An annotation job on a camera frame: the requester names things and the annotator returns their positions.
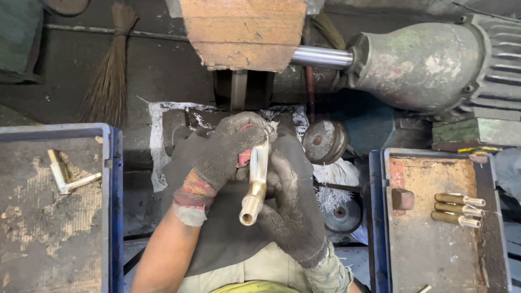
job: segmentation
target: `polished brass pipe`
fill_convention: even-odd
[[[266,196],[266,176],[268,174],[269,143],[268,138],[264,143],[252,148],[250,156],[250,188],[242,199],[242,210],[239,221],[244,226],[251,226],[257,221],[257,215],[264,204]]]
[[[481,227],[481,222],[476,219],[471,219],[466,216],[443,213],[443,212],[432,212],[430,214],[433,220],[442,221],[451,224],[457,224],[461,226],[469,226],[473,228]]]
[[[466,215],[466,216],[474,216],[474,217],[483,217],[485,215],[485,211],[482,209],[472,208],[466,205],[460,204],[450,204],[450,203],[441,203],[437,202],[434,204],[434,208],[440,212],[449,212],[458,215]]]
[[[436,193],[436,200],[439,202],[445,203],[455,203],[455,204],[471,204],[475,206],[485,206],[484,199],[471,198],[469,196],[461,195],[461,194],[451,194],[451,193]]]

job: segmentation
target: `worn wooden surface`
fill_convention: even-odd
[[[438,192],[476,197],[472,162],[391,157],[389,165],[388,211],[392,188],[404,188],[416,196],[413,210],[389,217],[393,292],[417,293],[426,285],[436,292],[481,292],[485,282],[474,229],[430,217]]]
[[[188,39],[209,69],[282,71],[301,38],[303,0],[181,0]]]
[[[94,138],[0,142],[1,292],[100,292],[101,181],[62,196],[47,150],[71,180],[102,169]]]

